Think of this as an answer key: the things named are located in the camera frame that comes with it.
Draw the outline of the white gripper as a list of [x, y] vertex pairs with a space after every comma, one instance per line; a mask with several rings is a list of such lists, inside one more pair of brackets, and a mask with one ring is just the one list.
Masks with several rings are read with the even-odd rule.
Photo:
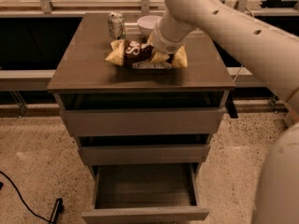
[[176, 20], [161, 18], [152, 32], [152, 45], [161, 53], [175, 54], [184, 35]]

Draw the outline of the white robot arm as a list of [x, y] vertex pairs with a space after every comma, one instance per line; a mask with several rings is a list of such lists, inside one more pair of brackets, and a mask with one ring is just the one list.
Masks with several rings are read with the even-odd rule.
[[[247, 67], [291, 111], [299, 112], [299, 39], [227, 7], [220, 0], [164, 0], [154, 47], [174, 54], [199, 28]], [[251, 224], [299, 224], [299, 124], [270, 147], [256, 189]]]

